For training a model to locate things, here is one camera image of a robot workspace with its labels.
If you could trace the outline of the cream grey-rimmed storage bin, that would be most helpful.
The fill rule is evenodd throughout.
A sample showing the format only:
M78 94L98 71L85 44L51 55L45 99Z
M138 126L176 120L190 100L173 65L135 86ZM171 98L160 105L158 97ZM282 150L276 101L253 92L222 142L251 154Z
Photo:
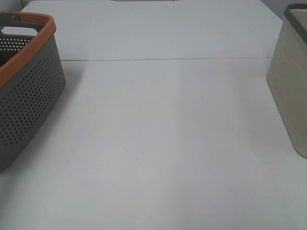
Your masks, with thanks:
M286 6L267 83L296 152L307 156L307 5Z

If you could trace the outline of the grey orange-rimmed laundry basket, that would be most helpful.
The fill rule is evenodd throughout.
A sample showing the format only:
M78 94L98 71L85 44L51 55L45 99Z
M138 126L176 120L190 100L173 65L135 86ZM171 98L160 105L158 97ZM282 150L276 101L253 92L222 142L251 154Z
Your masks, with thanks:
M37 32L0 35L0 169L5 171L43 125L66 80L51 15L2 12L0 25Z

